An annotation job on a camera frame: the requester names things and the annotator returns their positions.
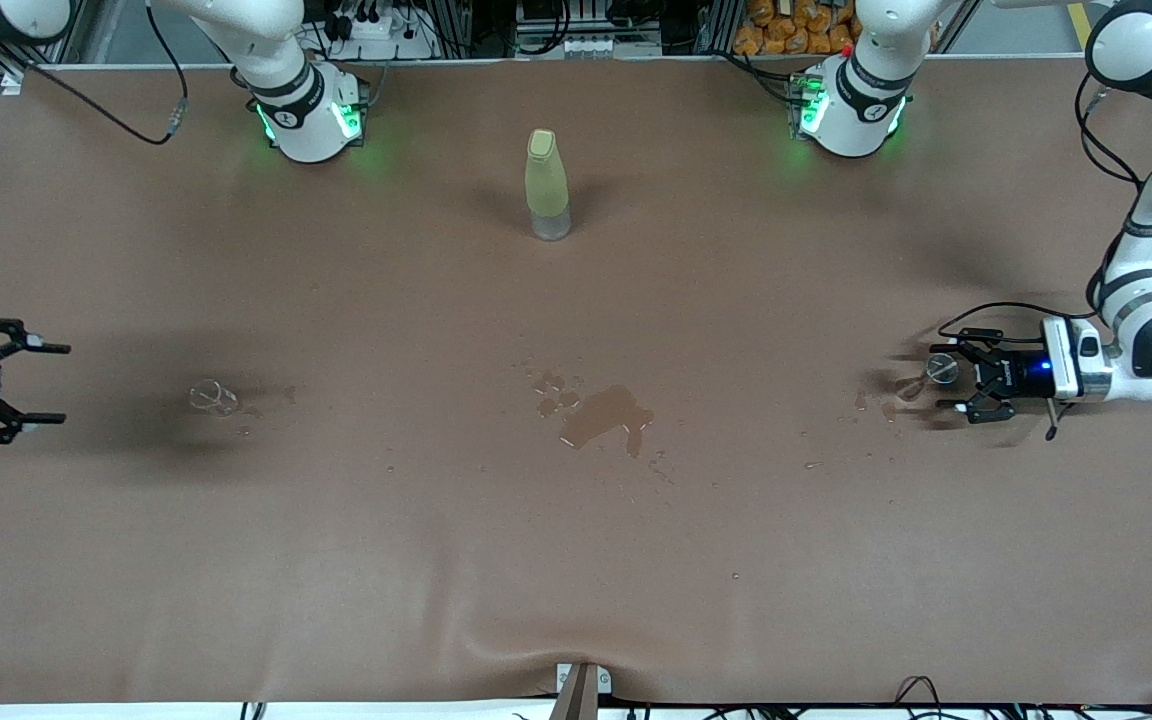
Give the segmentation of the control unit with white connectors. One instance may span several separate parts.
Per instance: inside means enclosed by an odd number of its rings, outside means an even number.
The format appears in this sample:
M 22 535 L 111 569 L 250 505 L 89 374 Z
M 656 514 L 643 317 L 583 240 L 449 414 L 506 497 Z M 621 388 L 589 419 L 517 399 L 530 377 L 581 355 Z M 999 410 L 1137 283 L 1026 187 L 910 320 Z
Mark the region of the control unit with white connectors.
M 513 0 L 507 29 L 526 59 L 634 59 L 662 54 L 664 0 Z

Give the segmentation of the white power strip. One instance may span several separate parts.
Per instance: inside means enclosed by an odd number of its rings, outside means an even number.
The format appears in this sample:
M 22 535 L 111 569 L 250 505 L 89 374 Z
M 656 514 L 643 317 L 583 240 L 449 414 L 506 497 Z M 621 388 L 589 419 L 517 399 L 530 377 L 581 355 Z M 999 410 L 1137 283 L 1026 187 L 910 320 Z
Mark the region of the white power strip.
M 361 5 L 338 12 L 308 33 L 338 61 L 426 60 L 444 58 L 433 18 L 411 5 Z

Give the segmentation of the yellow-green frosted bottle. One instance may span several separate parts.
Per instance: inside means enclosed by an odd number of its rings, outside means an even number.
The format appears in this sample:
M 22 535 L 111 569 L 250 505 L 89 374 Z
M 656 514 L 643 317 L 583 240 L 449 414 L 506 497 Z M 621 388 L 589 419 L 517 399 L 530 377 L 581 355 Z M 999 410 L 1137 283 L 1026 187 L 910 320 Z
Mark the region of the yellow-green frosted bottle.
M 573 225 L 570 188 L 552 129 L 535 129 L 526 141 L 525 194 L 535 236 L 563 240 Z

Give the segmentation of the orange snack packets pile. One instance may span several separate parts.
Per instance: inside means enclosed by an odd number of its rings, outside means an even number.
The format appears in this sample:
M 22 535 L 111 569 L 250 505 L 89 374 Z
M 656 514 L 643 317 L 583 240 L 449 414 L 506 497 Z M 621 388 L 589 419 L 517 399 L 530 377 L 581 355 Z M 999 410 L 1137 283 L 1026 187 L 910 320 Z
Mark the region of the orange snack packets pile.
M 732 54 L 832 55 L 844 53 L 863 32 L 855 0 L 745 0 Z

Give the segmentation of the clear glass measuring beaker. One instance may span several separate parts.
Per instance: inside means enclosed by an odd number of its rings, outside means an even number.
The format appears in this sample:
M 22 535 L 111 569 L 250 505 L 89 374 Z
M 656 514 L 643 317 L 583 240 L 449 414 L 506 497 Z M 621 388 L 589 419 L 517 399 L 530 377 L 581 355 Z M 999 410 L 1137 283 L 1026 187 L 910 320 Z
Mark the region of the clear glass measuring beaker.
M 212 378 L 200 379 L 189 387 L 188 404 L 197 414 L 220 416 L 220 418 L 238 414 L 241 409 L 236 392 Z

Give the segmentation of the brown table cover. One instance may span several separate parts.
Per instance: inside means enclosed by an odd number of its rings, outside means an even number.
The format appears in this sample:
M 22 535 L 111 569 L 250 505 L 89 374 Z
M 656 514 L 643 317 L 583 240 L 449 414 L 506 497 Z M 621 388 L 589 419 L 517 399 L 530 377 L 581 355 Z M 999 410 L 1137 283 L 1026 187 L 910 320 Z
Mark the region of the brown table cover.
M 872 158 L 723 61 L 397 67 L 314 167 L 195 70 L 168 145 L 0 97 L 0 703 L 1152 702 L 1152 404 L 969 427 L 968 306 L 1083 309 L 1132 200 L 1073 59 L 923 65 Z M 552 129 L 571 232 L 532 233 Z M 238 414 L 209 416 L 212 378 Z M 548 386 L 655 420 L 573 450 Z

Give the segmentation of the grey bracket with brown post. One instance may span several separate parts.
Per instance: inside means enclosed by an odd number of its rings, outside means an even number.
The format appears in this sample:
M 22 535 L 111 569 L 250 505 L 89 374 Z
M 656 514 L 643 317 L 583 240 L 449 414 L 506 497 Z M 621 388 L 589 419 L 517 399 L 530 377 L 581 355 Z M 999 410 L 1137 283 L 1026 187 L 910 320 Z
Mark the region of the grey bracket with brown post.
M 598 720 L 600 702 L 613 691 L 612 674 L 600 665 L 558 664 L 558 698 L 548 720 Z

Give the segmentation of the spilled brown liquid puddle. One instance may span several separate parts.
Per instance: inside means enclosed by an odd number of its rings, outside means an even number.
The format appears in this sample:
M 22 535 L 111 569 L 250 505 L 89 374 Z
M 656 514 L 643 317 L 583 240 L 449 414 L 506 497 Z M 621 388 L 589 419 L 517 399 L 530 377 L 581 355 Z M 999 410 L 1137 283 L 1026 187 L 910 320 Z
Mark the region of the spilled brown liquid puddle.
M 655 414 L 641 406 L 626 386 L 608 386 L 589 396 L 581 396 L 575 389 L 548 386 L 539 397 L 536 414 L 541 419 L 561 419 L 559 442 L 573 450 L 616 434 L 630 457 L 641 457 L 645 430 L 655 420 Z

